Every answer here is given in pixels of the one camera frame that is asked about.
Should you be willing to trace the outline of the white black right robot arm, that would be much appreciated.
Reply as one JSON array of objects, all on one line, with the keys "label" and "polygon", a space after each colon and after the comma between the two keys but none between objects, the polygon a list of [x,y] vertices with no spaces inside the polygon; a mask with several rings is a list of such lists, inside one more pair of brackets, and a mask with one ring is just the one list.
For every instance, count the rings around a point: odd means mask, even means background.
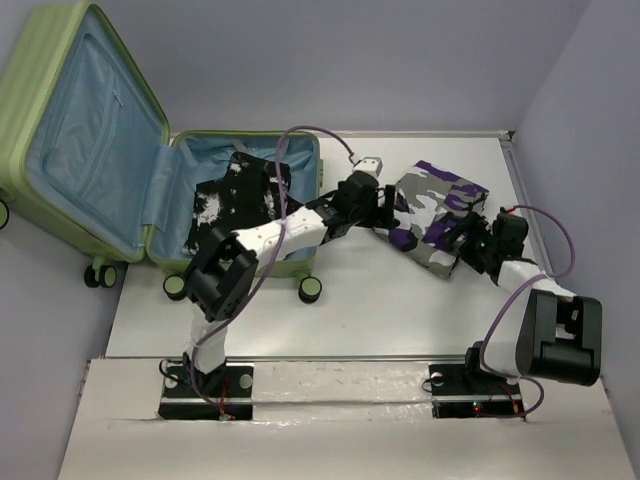
[{"label": "white black right robot arm", "polygon": [[601,373],[602,305],[563,287],[523,256],[526,219],[502,210],[490,222],[471,212],[439,241],[509,293],[485,337],[467,349],[462,384],[482,392],[497,377],[591,386]]}]

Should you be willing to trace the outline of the green suitcase blue lining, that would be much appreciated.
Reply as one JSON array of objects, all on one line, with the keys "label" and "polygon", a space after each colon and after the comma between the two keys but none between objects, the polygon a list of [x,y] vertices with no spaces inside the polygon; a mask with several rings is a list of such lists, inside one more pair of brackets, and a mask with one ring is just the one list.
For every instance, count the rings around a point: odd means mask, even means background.
[{"label": "green suitcase blue lining", "polygon": [[172,135],[143,74],[100,7],[32,8],[1,78],[1,198],[86,254],[94,270],[150,260],[186,268],[199,183],[237,150],[283,147],[290,194],[317,197],[323,163],[308,132],[190,130]]}]

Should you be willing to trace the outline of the purple camouflage garment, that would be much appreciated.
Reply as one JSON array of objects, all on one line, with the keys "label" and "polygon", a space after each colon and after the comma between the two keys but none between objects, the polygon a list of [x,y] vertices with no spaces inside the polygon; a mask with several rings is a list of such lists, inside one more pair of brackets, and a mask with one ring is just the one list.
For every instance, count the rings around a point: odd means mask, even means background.
[{"label": "purple camouflage garment", "polygon": [[469,213],[481,214],[489,189],[425,160],[409,168],[395,188],[394,226],[373,232],[431,274],[449,278],[459,255],[441,236]]}]

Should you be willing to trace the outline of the black white tie-dye garment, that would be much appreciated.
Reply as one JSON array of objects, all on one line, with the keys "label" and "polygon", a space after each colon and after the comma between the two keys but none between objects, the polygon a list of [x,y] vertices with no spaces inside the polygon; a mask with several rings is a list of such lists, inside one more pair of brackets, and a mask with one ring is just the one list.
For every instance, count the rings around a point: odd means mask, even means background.
[{"label": "black white tie-dye garment", "polygon": [[224,175],[196,186],[191,226],[182,252],[195,255],[213,229],[249,229],[282,216],[280,198],[292,213],[301,203],[289,196],[291,172],[286,164],[235,152]]}]

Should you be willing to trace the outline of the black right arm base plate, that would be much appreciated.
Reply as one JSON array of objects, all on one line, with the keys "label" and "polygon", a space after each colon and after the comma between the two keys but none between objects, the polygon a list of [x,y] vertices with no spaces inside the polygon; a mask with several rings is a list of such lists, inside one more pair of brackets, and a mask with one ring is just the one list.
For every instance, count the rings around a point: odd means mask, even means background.
[{"label": "black right arm base plate", "polygon": [[436,419],[512,418],[525,410],[518,384],[462,363],[431,364],[422,387]]}]

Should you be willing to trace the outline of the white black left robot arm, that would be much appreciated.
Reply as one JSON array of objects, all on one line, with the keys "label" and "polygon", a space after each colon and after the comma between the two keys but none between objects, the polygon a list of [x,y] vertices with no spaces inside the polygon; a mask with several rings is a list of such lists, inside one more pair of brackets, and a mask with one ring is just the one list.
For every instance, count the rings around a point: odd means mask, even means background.
[{"label": "white black left robot arm", "polygon": [[219,388],[227,328],[261,285],[256,274],[265,278],[286,256],[341,238],[355,226],[393,227],[395,197],[393,185],[382,186],[375,175],[355,171],[336,190],[283,219],[243,230],[214,230],[184,272],[186,298],[194,305],[184,353],[189,386],[201,395]]}]

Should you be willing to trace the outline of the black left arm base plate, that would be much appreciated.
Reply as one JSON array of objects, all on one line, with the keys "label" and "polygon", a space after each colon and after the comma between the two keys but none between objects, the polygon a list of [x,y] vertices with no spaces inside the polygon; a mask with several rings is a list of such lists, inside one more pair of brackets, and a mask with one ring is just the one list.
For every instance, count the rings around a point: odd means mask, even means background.
[{"label": "black left arm base plate", "polygon": [[161,360],[163,386],[158,416],[181,421],[248,421],[253,418],[254,365],[227,363],[192,381],[190,370],[175,359]]}]

